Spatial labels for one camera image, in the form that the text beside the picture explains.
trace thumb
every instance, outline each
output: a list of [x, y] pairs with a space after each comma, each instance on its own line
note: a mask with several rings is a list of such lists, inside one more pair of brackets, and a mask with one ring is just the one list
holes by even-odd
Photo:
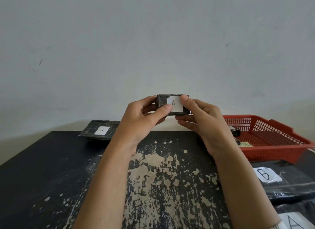
[[181, 95], [180, 101], [185, 108], [191, 111], [191, 113], [195, 116], [196, 120], [198, 120], [198, 118], [203, 115], [204, 111], [201, 108], [199, 108], [199, 106], [187, 95]]
[[170, 104], [165, 104], [146, 117], [150, 119], [153, 125], [155, 125], [161, 118], [167, 116], [169, 112], [171, 112], [172, 108], [173, 107]]

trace white label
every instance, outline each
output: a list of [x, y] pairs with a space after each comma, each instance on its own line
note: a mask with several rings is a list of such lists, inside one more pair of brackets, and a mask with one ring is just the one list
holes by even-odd
[[315, 229], [315, 226], [299, 212], [281, 213], [279, 217], [288, 229]]
[[170, 96], [167, 98], [167, 103], [173, 106], [171, 112], [183, 112], [184, 107], [180, 102], [180, 96]]
[[107, 131], [109, 130], [109, 127], [101, 126], [99, 129], [95, 132], [96, 135], [105, 135]]
[[282, 178], [268, 167], [254, 167], [257, 177], [263, 183], [281, 182]]
[[241, 142], [240, 147], [252, 147], [248, 142]]

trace white sleeve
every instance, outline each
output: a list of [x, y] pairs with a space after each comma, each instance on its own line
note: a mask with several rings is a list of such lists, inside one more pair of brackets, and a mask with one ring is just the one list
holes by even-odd
[[288, 229], [287, 226], [281, 221], [278, 225], [271, 227], [270, 229]]

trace person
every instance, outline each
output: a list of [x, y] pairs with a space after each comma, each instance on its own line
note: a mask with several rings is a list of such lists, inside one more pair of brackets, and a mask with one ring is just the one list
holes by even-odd
[[[156, 95], [128, 105], [108, 144], [73, 229], [121, 228], [130, 158], [138, 143], [165, 120], [172, 106], [155, 110]], [[178, 123], [198, 133], [214, 158], [226, 205], [235, 229], [286, 228], [217, 106], [182, 95], [192, 114], [176, 116]]]

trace red tray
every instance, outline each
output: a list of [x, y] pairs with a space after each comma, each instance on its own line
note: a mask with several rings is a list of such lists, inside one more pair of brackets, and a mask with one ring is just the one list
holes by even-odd
[[241, 130], [236, 137], [252, 147], [241, 147], [249, 161], [284, 159], [295, 163], [305, 149], [315, 144], [300, 135], [293, 128], [276, 120], [266, 120], [255, 115], [224, 115], [226, 123]]

